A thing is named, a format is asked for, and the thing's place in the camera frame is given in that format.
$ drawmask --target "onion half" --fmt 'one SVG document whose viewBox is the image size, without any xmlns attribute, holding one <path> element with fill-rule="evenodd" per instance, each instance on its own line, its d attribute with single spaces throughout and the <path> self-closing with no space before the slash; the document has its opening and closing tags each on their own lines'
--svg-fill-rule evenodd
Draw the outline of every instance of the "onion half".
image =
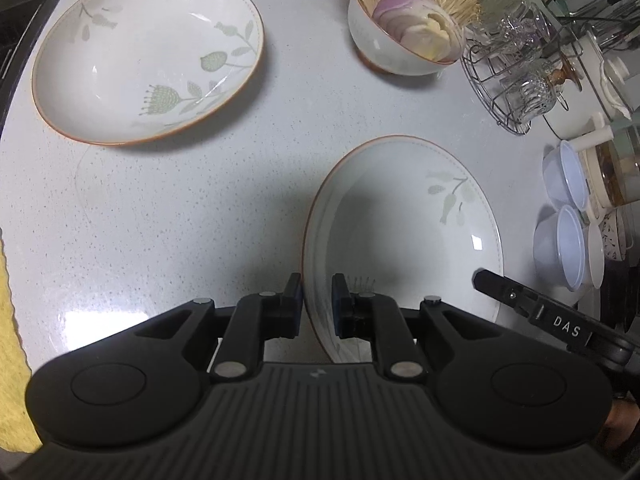
<svg viewBox="0 0 640 480">
<path fill-rule="evenodd" d="M 433 0 L 380 0 L 372 19 L 402 46 L 430 61 L 462 56 L 464 32 Z"/>
</svg>

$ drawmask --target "ribbed black surface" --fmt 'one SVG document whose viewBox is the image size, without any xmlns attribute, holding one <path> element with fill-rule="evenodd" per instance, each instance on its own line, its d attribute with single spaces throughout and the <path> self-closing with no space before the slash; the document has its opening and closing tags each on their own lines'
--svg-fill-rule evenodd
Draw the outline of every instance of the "ribbed black surface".
<svg viewBox="0 0 640 480">
<path fill-rule="evenodd" d="M 265 364 L 213 388 L 173 433 L 137 448 L 81 452 L 55 444 L 11 474 L 47 480 L 539 480 L 619 478 L 591 447 L 523 455 L 452 428 L 418 386 L 370 364 Z"/>
</svg>

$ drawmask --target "bowl with onion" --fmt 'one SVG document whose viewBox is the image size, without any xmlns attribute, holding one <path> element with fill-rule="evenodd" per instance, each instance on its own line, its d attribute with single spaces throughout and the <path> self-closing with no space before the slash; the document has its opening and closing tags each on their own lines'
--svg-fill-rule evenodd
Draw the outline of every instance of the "bowl with onion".
<svg viewBox="0 0 640 480">
<path fill-rule="evenodd" d="M 348 23 L 358 56 L 382 72 L 426 75 L 455 63 L 478 0 L 351 0 Z"/>
</svg>

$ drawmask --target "countertop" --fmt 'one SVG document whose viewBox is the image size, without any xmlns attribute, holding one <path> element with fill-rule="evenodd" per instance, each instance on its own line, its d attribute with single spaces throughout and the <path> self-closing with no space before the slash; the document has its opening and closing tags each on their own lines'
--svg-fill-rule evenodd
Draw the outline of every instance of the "countertop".
<svg viewBox="0 0 640 480">
<path fill-rule="evenodd" d="M 550 292 L 536 279 L 531 247 L 550 213 L 542 158 L 558 140 L 539 120 L 525 137 L 501 129 L 459 64 L 423 78 L 375 74 L 354 52 L 348 0 L 253 0 L 266 52 L 241 94 L 164 140 L 87 146 L 52 131 L 31 97 L 42 38 L 75 1 L 61 0 L 50 17 L 0 139 L 0 228 L 33 369 L 191 298 L 225 306 L 281 290 L 300 270 L 306 215 L 326 174 L 349 150 L 389 134 L 455 155 L 493 209 L 505 274 Z M 505 308 L 498 316 L 535 334 L 523 321 Z M 326 359 L 306 314 L 301 335 L 268 342 L 265 358 Z"/>
</svg>

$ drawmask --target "white plate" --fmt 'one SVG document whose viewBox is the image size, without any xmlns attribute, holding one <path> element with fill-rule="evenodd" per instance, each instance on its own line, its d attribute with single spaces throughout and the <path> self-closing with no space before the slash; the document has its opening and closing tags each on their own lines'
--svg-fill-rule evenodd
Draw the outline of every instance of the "white plate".
<svg viewBox="0 0 640 480">
<path fill-rule="evenodd" d="M 251 0 L 79 0 L 42 43 L 33 99 L 72 139 L 150 140 L 229 101 L 263 44 Z"/>
<path fill-rule="evenodd" d="M 380 137 L 345 156 L 314 200 L 303 249 L 306 309 L 334 362 L 370 360 L 369 344 L 334 333 L 331 277 L 418 308 L 425 295 L 495 321 L 474 290 L 478 269 L 502 274 L 498 226 L 472 175 L 426 140 Z"/>
</svg>

